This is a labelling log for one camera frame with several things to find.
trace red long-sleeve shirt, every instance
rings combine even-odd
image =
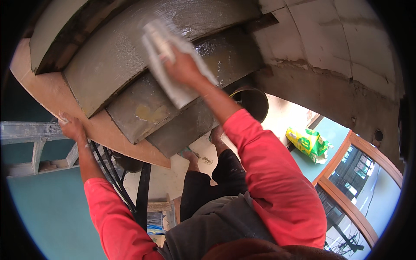
[[[276,243],[323,248],[327,224],[321,201],[279,139],[245,109],[234,113],[223,128],[247,171],[254,210]],[[84,189],[109,259],[163,259],[108,181],[92,178]]]

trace glass pane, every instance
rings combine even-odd
[[[329,180],[364,214],[380,237],[400,195],[390,175],[361,150],[350,146]]]
[[[371,249],[361,232],[319,185],[315,188],[327,215],[327,239],[324,249],[343,255],[347,259],[364,259]]]

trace worker's left hand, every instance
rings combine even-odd
[[[68,113],[59,111],[58,122],[61,126],[62,133],[66,137],[69,137],[76,142],[87,139],[84,126],[78,118],[71,116]]]

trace yellow-green cement bag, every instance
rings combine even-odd
[[[286,137],[296,148],[309,156],[314,163],[325,163],[328,159],[328,148],[334,147],[319,132],[308,128],[295,130],[289,127],[286,131]]]

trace wooden window frame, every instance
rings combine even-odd
[[[335,155],[325,166],[322,172],[312,181],[312,184],[319,185],[335,202],[342,208],[345,214],[351,219],[354,225],[364,236],[368,245],[372,249],[378,240],[378,235],[374,231],[370,222],[365,218],[363,213],[345,196],[330,180],[329,177],[340,164],[348,148],[353,145],[363,153],[368,155],[375,163],[380,165],[396,182],[401,189],[403,176],[394,164],[376,147],[365,141],[360,136],[350,130],[342,142]]]

